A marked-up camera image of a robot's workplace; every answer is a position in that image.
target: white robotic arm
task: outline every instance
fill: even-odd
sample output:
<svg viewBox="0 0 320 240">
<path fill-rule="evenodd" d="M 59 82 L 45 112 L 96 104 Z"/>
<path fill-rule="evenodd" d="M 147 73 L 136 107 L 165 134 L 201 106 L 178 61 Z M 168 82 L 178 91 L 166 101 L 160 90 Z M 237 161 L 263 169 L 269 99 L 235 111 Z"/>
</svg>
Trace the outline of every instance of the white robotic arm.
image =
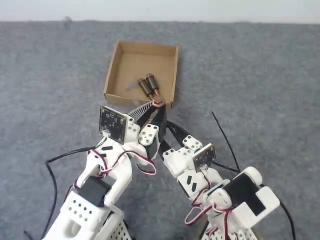
<svg viewBox="0 0 320 240">
<path fill-rule="evenodd" d="M 162 159 L 191 201 L 192 209 L 185 224 L 192 225 L 207 215 L 209 225 L 203 239 L 210 239 L 212 235 L 218 239 L 224 236 L 226 240 L 241 236 L 239 239 L 245 240 L 246 233 L 255 239 L 250 228 L 280 205 L 269 187 L 260 188 L 262 176 L 258 170 L 247 167 L 232 180 L 223 180 L 218 171 L 210 167 L 216 160 L 213 144 L 203 147 L 199 140 L 169 121 L 168 128 L 182 147 L 174 150 L 165 143 Z M 190 220 L 193 210 L 198 210 L 198 214 Z"/>
<path fill-rule="evenodd" d="M 166 128 L 180 149 L 171 148 L 164 140 Z M 165 106 L 147 103 L 128 114 L 101 107 L 100 132 L 104 138 L 88 151 L 85 169 L 44 240 L 130 240 L 124 213 L 115 203 L 132 181 L 133 162 L 143 173 L 153 175 L 156 168 L 152 160 L 158 152 L 191 201 L 191 211 L 199 211 L 191 220 L 188 214 L 185 223 L 192 225 L 207 216 L 203 239 L 224 232 L 232 240 L 245 240 L 245 233 L 253 235 L 250 228 L 279 206 L 270 188 L 259 187 L 262 177 L 253 167 L 232 180 L 222 179 L 210 167 L 216 159 L 214 145 L 203 146 L 167 121 Z M 143 170 L 141 165 L 150 165 L 154 171 Z M 106 176 L 112 183 L 103 181 Z"/>
</svg>

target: perforated white plate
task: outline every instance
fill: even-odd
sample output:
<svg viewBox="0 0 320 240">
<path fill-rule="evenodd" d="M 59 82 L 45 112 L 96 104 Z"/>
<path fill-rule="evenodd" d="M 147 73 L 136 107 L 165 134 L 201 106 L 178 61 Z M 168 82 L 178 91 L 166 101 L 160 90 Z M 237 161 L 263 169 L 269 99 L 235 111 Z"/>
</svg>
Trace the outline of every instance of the perforated white plate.
<svg viewBox="0 0 320 240">
<path fill-rule="evenodd" d="M 209 228 L 211 228 L 211 225 L 209 224 L 204 232 L 206 232 Z M 229 234 L 229 238 L 231 240 L 258 240 L 258 238 L 255 236 L 254 232 L 251 229 L 246 230 L 240 230 L 236 234 L 231 233 Z M 207 234 L 203 234 L 201 237 L 201 240 L 225 240 L 223 233 L 215 232 L 213 235 L 209 236 Z"/>
<path fill-rule="evenodd" d="M 118 224 L 108 240 L 132 240 L 124 221 Z"/>
</svg>

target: cylindrical object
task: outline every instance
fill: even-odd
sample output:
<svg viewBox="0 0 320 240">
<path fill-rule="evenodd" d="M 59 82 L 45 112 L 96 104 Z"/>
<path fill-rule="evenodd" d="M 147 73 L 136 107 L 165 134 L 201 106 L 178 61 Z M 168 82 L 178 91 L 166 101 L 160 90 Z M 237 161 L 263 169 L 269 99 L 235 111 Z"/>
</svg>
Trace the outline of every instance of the cylindrical object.
<svg viewBox="0 0 320 240">
<path fill-rule="evenodd" d="M 139 84 L 140 88 L 142 89 L 142 91 L 144 92 L 144 94 L 150 98 L 150 95 L 152 96 L 153 91 L 151 90 L 147 81 L 143 78 L 140 78 L 138 80 L 138 84 Z"/>
<path fill-rule="evenodd" d="M 152 90 L 159 89 L 155 76 L 153 76 L 151 73 L 147 74 L 145 79 L 147 80 Z"/>
</svg>

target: open cardboard box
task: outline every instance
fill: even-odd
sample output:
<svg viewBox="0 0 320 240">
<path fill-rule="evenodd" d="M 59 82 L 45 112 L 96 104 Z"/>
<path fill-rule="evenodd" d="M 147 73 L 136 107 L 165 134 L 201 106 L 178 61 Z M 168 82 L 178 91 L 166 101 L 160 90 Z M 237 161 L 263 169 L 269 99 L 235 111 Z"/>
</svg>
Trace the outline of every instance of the open cardboard box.
<svg viewBox="0 0 320 240">
<path fill-rule="evenodd" d="M 153 74 L 167 107 L 172 107 L 178 67 L 177 46 L 119 41 L 114 49 L 104 86 L 109 103 L 131 105 L 149 102 L 139 78 Z"/>
</svg>

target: carpet floor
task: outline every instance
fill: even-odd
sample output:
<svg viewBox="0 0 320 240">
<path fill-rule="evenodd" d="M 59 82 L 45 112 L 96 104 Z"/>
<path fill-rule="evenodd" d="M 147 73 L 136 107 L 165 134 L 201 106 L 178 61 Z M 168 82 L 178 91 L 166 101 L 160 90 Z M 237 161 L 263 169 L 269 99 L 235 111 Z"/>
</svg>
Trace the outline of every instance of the carpet floor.
<svg viewBox="0 0 320 240">
<path fill-rule="evenodd" d="M 320 25 L 61 21 L 0 22 L 0 239 L 25 239 L 24 229 L 39 239 L 53 200 L 44 161 L 101 139 L 118 40 L 179 45 L 168 119 L 214 143 L 217 161 L 233 166 L 215 111 L 240 168 L 256 167 L 290 210 L 297 239 L 319 237 Z M 77 154 L 52 165 L 54 218 L 85 163 Z M 160 158 L 156 165 L 156 176 L 134 170 L 116 205 L 138 240 L 194 239 L 200 224 L 184 224 L 188 199 Z M 266 240 L 292 239 L 281 208 L 256 227 Z"/>
</svg>

